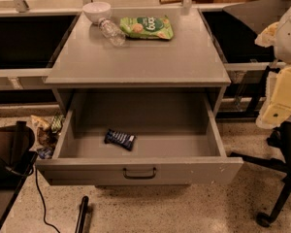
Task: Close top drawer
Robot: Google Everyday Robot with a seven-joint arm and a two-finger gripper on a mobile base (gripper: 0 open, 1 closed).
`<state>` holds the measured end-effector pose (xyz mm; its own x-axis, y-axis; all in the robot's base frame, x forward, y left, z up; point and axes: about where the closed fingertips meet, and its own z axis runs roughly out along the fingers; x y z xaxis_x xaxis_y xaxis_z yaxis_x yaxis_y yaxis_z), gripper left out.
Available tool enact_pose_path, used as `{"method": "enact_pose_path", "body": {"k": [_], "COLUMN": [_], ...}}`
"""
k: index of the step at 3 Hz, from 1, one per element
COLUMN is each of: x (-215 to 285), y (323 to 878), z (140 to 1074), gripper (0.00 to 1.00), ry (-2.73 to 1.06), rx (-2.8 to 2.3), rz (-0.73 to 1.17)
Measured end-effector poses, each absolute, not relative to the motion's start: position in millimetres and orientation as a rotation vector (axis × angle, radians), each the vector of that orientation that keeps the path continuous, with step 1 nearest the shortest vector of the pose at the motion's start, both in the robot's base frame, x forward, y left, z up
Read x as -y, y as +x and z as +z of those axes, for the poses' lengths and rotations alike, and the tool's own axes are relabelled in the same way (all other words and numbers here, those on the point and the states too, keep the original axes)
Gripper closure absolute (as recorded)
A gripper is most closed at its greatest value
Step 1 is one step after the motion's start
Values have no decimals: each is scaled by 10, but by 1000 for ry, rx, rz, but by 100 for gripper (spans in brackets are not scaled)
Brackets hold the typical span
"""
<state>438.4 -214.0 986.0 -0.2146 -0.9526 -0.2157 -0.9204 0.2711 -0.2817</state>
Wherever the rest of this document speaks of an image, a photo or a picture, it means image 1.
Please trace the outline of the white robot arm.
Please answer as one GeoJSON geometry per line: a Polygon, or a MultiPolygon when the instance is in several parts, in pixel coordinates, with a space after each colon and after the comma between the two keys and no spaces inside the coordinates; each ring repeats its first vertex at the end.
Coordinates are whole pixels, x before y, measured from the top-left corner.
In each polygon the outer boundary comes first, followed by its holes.
{"type": "Polygon", "coordinates": [[[258,127],[271,129],[291,117],[291,7],[280,21],[266,27],[254,43],[264,48],[273,46],[275,61],[285,63],[278,74],[268,74],[266,101],[256,119],[258,127]]]}

